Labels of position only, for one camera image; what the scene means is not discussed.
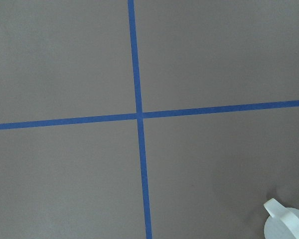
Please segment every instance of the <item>white lid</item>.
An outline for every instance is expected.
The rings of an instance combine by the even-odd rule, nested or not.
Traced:
[[[273,198],[264,206],[270,214],[264,229],[266,239],[299,239],[298,209],[285,208]]]

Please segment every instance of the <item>horizontal blue line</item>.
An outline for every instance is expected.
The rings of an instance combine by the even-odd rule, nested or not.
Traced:
[[[64,124],[78,124],[78,123],[94,123],[94,122],[106,122],[106,121],[119,121],[119,120],[135,120],[136,114],[122,114],[122,115],[110,115],[110,116],[91,116],[80,117],[71,119],[49,119],[40,121],[29,122],[16,122],[16,123],[0,123],[0,129],[12,129],[12,128],[31,128]]]
[[[145,119],[149,119],[149,118],[190,116],[190,115],[214,114],[214,113],[236,112],[236,111],[278,109],[278,108],[289,108],[289,107],[299,107],[299,101],[283,101],[283,102],[257,103],[257,104],[248,104],[248,105],[206,107],[206,108],[196,108],[196,109],[186,109],[186,110],[146,112],[143,113],[143,117]]]

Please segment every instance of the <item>gray square section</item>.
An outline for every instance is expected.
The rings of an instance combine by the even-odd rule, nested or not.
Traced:
[[[299,100],[299,1],[136,0],[145,111]]]
[[[121,0],[0,0],[0,123],[135,112]]]
[[[145,120],[155,239],[263,239],[299,209],[299,108]]]
[[[0,239],[144,239],[136,121],[0,131]]]

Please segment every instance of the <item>blue tape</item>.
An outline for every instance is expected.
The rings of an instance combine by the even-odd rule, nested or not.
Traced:
[[[148,174],[147,174],[147,164],[146,164],[146,147],[145,147],[143,109],[142,109],[142,93],[141,93],[141,81],[140,81],[140,69],[139,69],[138,44],[137,44],[137,35],[136,35],[135,10],[134,10],[133,0],[128,0],[128,9],[129,9],[136,114],[137,114],[138,136],[139,136],[145,230],[146,230],[146,238],[152,239],[151,220],[150,220],[150,196],[149,196],[149,184],[148,184]]]
[[[255,111],[255,110],[278,109],[278,108],[289,108],[289,107],[299,107],[299,101],[283,101],[283,102],[257,103],[257,104],[248,104],[248,105],[206,107],[206,108],[196,108],[196,109],[186,109],[186,110],[146,112],[143,113],[143,117],[145,119],[149,119],[149,118],[190,116],[190,115],[214,114],[214,113],[236,112],[236,111]]]
[[[111,116],[80,117],[80,118],[71,118],[71,119],[49,119],[49,120],[29,121],[29,122],[0,123],[0,130],[13,129],[13,128],[43,127],[43,126],[64,125],[64,124],[77,124],[77,123],[135,120],[136,118],[137,118],[136,114],[122,114],[122,115],[111,115]]]

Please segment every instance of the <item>gray floor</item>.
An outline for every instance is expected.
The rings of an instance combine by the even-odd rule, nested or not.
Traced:
[[[135,0],[143,110],[299,100],[299,1]],[[0,123],[135,113],[125,0],[0,0]],[[299,107],[145,119],[153,239],[299,209]],[[0,130],[0,239],[145,239],[136,120]]]

